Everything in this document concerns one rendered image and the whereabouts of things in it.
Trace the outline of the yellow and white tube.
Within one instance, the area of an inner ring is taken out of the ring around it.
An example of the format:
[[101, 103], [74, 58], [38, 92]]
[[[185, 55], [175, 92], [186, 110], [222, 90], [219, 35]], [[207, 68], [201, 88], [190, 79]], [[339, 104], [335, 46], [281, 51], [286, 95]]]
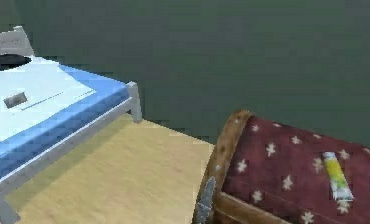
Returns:
[[322, 154], [326, 171], [329, 176], [333, 199], [336, 201], [353, 201], [354, 196], [334, 152]]

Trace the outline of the black pillow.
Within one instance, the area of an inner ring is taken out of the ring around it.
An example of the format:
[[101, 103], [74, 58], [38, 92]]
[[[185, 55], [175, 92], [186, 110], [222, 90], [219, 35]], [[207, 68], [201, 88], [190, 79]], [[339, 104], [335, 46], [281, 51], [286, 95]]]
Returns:
[[18, 54], [3, 54], [0, 55], [0, 71], [17, 68], [30, 62], [31, 62], [30, 57]]

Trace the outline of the red starred wooden bed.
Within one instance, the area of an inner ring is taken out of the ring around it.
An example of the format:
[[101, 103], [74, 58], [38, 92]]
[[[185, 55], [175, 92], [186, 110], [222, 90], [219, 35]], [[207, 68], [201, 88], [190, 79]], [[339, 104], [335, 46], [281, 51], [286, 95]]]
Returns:
[[[336, 154], [353, 201], [333, 199], [324, 152]], [[370, 147], [236, 111], [208, 161], [191, 224], [370, 224]]]

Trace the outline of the small grey flat box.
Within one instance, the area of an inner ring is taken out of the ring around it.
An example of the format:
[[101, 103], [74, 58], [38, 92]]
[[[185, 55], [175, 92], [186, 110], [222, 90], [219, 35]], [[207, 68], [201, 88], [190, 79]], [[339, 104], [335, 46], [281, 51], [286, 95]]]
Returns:
[[25, 103], [26, 101], [27, 101], [27, 97], [24, 92], [7, 97], [3, 100], [3, 102], [5, 103], [8, 109], [18, 106], [22, 103]]

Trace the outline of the blue bed with grey frame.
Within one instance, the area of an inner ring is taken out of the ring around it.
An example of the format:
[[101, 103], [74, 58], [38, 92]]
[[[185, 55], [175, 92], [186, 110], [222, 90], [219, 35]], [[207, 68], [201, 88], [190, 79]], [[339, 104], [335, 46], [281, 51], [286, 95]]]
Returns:
[[[120, 82], [34, 54], [21, 26], [0, 33], [0, 55], [31, 62], [0, 71], [0, 224], [20, 216], [6, 195], [113, 120], [130, 112], [142, 121], [135, 82]], [[7, 97], [27, 101], [8, 109]]]

